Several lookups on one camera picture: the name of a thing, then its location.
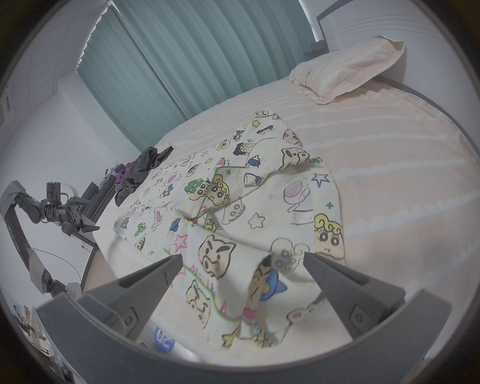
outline blue circular logo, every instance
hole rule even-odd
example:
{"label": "blue circular logo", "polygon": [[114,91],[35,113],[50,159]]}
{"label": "blue circular logo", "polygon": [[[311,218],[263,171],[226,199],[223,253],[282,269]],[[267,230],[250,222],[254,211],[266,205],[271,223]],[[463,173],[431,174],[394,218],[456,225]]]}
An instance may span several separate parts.
{"label": "blue circular logo", "polygon": [[155,344],[159,350],[165,353],[172,351],[173,346],[175,345],[175,340],[169,337],[165,332],[160,328],[156,328],[154,336]]}

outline pink star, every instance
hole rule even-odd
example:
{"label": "pink star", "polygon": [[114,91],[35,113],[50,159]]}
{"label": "pink star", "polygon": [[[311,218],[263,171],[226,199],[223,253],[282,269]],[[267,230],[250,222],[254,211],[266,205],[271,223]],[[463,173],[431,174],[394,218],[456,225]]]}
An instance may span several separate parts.
{"label": "pink star", "polygon": [[183,236],[177,235],[177,239],[173,243],[173,245],[175,245],[175,253],[177,253],[181,248],[187,248],[187,236],[188,234]]}

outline bed sheet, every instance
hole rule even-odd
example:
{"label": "bed sheet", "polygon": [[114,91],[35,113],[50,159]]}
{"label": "bed sheet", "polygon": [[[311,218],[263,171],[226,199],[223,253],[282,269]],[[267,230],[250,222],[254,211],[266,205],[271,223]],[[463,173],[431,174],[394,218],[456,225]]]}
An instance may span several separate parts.
{"label": "bed sheet", "polygon": [[[195,116],[157,148],[173,146],[168,161],[179,160],[233,135],[258,108],[276,111],[303,146],[329,166],[341,204],[346,266],[402,286],[406,299],[428,287],[453,303],[432,348],[435,354],[479,280],[480,161],[464,136],[438,110],[386,84],[370,81],[321,106],[302,86],[284,79]],[[123,204],[133,203],[140,190]],[[141,267],[131,257],[137,250],[112,229],[120,214],[111,201],[94,233],[119,277]],[[169,290],[152,316],[166,333],[175,333],[175,319],[187,313],[187,306],[178,305],[182,299]],[[318,355],[350,337],[324,302],[275,348],[237,340],[218,354],[204,340],[177,341],[209,363],[270,365]]]}

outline curtain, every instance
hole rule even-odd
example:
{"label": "curtain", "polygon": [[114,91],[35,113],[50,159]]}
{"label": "curtain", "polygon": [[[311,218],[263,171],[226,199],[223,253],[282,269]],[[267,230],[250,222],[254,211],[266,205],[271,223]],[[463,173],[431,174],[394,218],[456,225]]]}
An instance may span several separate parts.
{"label": "curtain", "polygon": [[96,25],[77,71],[140,151],[186,120],[112,9]]}
{"label": "curtain", "polygon": [[115,0],[115,5],[187,118],[285,77],[312,58],[315,39],[299,0]]}

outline cartoon print blanket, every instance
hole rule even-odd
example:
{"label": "cartoon print blanket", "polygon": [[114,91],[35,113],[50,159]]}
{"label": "cartoon print blanket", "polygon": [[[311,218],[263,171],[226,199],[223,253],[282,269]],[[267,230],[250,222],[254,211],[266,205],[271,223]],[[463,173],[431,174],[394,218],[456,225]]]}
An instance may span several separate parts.
{"label": "cartoon print blanket", "polygon": [[343,263],[332,175],[271,111],[141,188],[114,230],[152,262],[182,254],[172,287],[218,348],[236,337],[275,345],[322,300],[305,251]]}

